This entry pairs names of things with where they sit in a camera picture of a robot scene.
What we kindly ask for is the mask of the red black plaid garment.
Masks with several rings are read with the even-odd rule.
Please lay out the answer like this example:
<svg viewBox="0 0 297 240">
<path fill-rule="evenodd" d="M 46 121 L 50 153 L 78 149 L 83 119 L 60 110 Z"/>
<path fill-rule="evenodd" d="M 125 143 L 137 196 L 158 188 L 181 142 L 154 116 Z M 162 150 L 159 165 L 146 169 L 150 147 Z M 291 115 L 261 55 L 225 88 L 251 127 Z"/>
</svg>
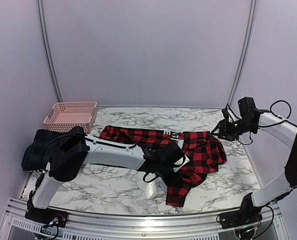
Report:
<svg viewBox="0 0 297 240">
<path fill-rule="evenodd" d="M 183 207 L 189 191 L 202 184 L 208 174 L 216 173 L 219 166 L 227 162 L 222 143 L 209 131 L 176 133 L 107 125 L 99 137 L 122 144 L 143 144 L 154 149 L 183 140 L 181 149 L 189 158 L 189 163 L 178 171 L 181 180 L 167 188 L 166 204 L 173 207 Z"/>
</svg>

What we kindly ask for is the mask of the dark green plaid garment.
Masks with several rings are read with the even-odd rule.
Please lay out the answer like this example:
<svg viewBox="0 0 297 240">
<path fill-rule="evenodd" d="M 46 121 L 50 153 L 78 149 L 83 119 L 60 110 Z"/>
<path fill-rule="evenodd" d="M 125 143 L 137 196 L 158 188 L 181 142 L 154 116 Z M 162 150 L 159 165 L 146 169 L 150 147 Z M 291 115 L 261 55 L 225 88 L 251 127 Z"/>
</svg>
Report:
<svg viewBox="0 0 297 240">
<path fill-rule="evenodd" d="M 26 172 L 41 172 L 45 170 L 52 154 L 52 148 L 55 146 L 54 142 L 50 145 L 49 143 L 62 135 L 64 134 L 56 131 L 37 130 L 33 143 L 25 149 L 21 162 L 22 170 Z"/>
</svg>

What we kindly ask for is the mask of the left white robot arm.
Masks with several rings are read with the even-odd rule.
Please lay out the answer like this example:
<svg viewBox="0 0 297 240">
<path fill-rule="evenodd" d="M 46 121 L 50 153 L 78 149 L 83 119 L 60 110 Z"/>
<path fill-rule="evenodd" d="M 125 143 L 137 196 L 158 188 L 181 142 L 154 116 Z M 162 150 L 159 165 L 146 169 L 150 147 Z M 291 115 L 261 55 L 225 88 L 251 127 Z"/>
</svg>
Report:
<svg viewBox="0 0 297 240">
<path fill-rule="evenodd" d="M 82 127 L 74 127 L 63 133 L 39 129 L 24 152 L 21 167 L 27 172 L 43 173 L 29 199 L 33 216 L 46 223 L 52 218 L 48 207 L 53 196 L 61 185 L 74 180 L 84 165 L 154 174 L 169 186 L 180 179 L 177 172 L 186 163 L 182 149 L 174 142 L 156 148 L 142 143 L 125 144 L 97 138 L 86 134 Z"/>
</svg>

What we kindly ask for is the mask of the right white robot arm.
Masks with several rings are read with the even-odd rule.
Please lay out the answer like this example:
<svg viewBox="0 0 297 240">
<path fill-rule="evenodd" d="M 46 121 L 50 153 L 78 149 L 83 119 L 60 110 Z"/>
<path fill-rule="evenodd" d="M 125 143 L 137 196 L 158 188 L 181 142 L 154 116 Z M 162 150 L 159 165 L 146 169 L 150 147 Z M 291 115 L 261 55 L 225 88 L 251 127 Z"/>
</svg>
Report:
<svg viewBox="0 0 297 240">
<path fill-rule="evenodd" d="M 262 157 L 269 160 L 279 157 L 281 151 L 285 156 L 279 161 L 284 166 L 270 182 L 260 189 L 249 193 L 242 200 L 236 213 L 236 220 L 247 224 L 262 207 L 272 201 L 278 201 L 297 188 L 297 125 L 288 119 L 273 114 L 269 110 L 248 107 L 241 110 L 240 117 L 229 119 L 229 113 L 223 109 L 224 118 L 212 130 L 212 135 L 221 140 L 238 141 L 243 134 L 264 132 L 273 138 L 272 143 L 259 144 Z"/>
</svg>

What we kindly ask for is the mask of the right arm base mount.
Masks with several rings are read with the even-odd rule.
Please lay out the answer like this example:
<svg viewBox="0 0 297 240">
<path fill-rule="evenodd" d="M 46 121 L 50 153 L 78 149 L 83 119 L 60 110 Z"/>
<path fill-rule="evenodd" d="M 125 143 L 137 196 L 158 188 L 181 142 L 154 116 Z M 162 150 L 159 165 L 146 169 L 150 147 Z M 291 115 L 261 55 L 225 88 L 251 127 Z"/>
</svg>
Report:
<svg viewBox="0 0 297 240">
<path fill-rule="evenodd" d="M 252 193 L 248 193 L 238 210 L 220 213 L 216 221 L 221 224 L 222 229 L 236 228 L 260 222 L 263 219 L 261 211 L 262 207 L 254 206 Z"/>
</svg>

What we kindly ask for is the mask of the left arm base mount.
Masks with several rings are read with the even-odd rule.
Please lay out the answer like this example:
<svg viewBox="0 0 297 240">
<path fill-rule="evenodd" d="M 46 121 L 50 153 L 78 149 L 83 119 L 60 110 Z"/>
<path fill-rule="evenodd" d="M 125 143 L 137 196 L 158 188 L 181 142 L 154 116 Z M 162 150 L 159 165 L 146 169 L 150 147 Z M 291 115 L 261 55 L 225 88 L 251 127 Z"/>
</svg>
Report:
<svg viewBox="0 0 297 240">
<path fill-rule="evenodd" d="M 41 209 L 34 207 L 31 200 L 26 204 L 27 209 L 24 217 L 37 223 L 49 225 L 51 221 L 58 218 L 56 224 L 60 228 L 64 228 L 67 224 L 68 213 L 66 211 L 56 210 L 52 208 Z"/>
</svg>

